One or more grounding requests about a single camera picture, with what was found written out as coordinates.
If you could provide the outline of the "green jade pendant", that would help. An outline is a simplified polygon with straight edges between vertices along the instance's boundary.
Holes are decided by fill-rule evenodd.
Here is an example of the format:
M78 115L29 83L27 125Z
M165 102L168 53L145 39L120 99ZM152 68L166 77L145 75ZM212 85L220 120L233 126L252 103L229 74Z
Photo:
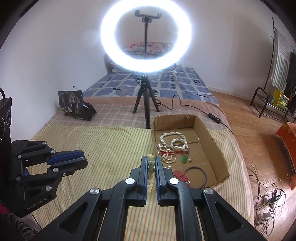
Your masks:
M183 155L183 156L181 157L181 162L182 162L182 163L187 163L187 161L188 161L188 156L187 156L187 155Z

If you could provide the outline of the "brown cardboard box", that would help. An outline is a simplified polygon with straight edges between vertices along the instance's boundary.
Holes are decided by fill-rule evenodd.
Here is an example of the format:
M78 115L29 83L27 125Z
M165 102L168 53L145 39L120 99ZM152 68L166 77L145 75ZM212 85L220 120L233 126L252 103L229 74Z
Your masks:
M175 114L157 116L152 123L152 139L156 155L173 176L189 185L184 171L192 166L207 174L204 188L214 187L229 178L226 160L200 118L195 115ZM187 155L192 162L181 162Z

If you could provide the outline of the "yellow striped cloth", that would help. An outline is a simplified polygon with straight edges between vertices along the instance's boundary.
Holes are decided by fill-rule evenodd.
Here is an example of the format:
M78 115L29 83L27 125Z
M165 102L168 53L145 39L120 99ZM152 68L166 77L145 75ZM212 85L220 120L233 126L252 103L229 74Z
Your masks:
M242 153L229 130L210 130L221 150L229 178L213 188L249 223L254 223L253 197ZM64 177L57 197L34 212L41 226L47 226L92 187L102 190L129 177L140 166L142 156L156 155L152 129L127 126L65 126L50 121L35 136L56 151L82 150L86 168Z

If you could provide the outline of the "black thin bangle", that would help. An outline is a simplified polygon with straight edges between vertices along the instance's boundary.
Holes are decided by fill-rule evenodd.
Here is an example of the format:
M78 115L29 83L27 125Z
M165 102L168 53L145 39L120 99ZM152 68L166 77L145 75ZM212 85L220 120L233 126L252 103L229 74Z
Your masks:
M184 173L189 180L190 187L202 189L207 183L207 174L200 167L189 167L184 171Z

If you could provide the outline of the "black printed bag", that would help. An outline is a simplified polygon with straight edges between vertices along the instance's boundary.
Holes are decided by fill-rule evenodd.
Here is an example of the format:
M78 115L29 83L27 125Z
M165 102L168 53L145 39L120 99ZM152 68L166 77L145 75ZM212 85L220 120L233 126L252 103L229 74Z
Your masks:
M59 91L58 97L60 109L67 116L90 121L96 114L92 104L84 101L81 90Z

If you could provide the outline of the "pink checked blanket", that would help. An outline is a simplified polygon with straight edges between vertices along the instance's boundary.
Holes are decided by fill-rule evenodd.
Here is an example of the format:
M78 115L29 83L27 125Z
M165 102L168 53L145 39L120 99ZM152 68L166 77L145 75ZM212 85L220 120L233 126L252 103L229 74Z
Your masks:
M66 126L129 126L145 128L144 104L140 102L136 113L133 113L135 97L87 97L86 101L93 105L97 113L93 118L80 120L66 116L62 110L53 115L52 120ZM179 99L175 97L159 97L157 99L160 112L156 112L151 104L151 122L161 115L192 114L203 121L208 129L230 129L226 115L213 103Z

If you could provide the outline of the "black tripod stand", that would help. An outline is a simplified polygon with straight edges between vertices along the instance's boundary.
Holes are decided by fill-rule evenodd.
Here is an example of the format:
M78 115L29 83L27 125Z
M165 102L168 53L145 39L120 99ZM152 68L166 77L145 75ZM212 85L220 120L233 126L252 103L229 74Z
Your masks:
M151 88L150 81L147 75L141 75L140 79L140 89L137 94L137 99L133 108L133 113L137 112L137 108L139 106L140 100L143 97L144 100L144 117L145 117L145 128L150 129L151 128L151 115L150 115L150 103L149 100L151 99L154 107L156 108L156 111L159 113L159 106L157 104L154 92Z

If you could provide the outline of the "blue patterned bed sheet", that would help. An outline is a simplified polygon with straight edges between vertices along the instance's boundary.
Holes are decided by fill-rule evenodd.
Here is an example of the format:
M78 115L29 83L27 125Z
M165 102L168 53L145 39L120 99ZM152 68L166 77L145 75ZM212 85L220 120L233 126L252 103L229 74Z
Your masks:
M177 67L172 71L149 73L150 86L155 97L173 97L198 100L217 104L193 68ZM137 96L140 88L140 74L132 72L112 72L101 78L84 93L84 97L122 97Z

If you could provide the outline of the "orange cloth covered table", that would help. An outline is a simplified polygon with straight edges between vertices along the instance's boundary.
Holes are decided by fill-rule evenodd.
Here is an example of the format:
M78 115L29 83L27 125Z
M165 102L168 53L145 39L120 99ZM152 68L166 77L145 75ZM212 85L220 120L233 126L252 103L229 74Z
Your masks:
M296 137L295 123L286 122L276 132L275 135L281 138L286 147L292 163L292 170L295 173L295 152L296 152Z

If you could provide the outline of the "black clothes rack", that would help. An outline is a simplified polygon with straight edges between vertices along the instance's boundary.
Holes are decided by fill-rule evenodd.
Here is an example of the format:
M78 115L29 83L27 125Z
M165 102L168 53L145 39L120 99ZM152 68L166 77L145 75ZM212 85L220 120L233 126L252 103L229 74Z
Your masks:
M288 104L292 97L284 95L287 78L291 68L291 56L295 53L293 47L273 23L273 41L270 66L263 87L254 91L250 106L255 109L258 118L263 116L277 121L292 121L295 123L295 113Z

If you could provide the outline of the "yellow green box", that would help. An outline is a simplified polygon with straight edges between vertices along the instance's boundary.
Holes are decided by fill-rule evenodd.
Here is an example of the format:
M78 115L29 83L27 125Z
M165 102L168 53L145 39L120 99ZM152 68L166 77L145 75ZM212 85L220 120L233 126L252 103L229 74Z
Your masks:
M281 110L285 110L285 108L287 107L289 98L286 97L284 95L284 93L278 89L275 89L275 91L273 93L273 98L274 98L273 105L276 108L279 108Z

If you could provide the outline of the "black phone holder gooseneck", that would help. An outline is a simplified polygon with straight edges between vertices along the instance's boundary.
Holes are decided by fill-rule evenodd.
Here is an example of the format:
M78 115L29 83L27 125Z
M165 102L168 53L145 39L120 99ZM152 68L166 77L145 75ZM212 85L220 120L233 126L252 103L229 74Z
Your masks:
M144 58L147 58L147 32L148 26L152 22L152 20L159 20L162 16L161 13L158 13L156 16L141 14L140 10L135 10L134 15L136 17L142 18L142 22L144 23Z

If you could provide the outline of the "dark hanging clothes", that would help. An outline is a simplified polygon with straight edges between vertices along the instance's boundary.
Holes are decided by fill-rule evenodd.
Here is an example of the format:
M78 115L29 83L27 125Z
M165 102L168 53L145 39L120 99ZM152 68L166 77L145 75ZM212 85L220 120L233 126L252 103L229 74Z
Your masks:
M289 98L287 108L295 113L295 52L290 54L290 66L288 70L286 87L285 87L285 96Z

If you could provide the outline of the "striped hanging towel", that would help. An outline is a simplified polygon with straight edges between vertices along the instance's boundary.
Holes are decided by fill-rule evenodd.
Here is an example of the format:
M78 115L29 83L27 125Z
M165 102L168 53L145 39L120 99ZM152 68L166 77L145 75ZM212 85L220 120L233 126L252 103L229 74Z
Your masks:
M290 66L290 53L290 43L279 30L275 29L273 61L269 81L272 86L281 92L284 92L286 87L288 69Z

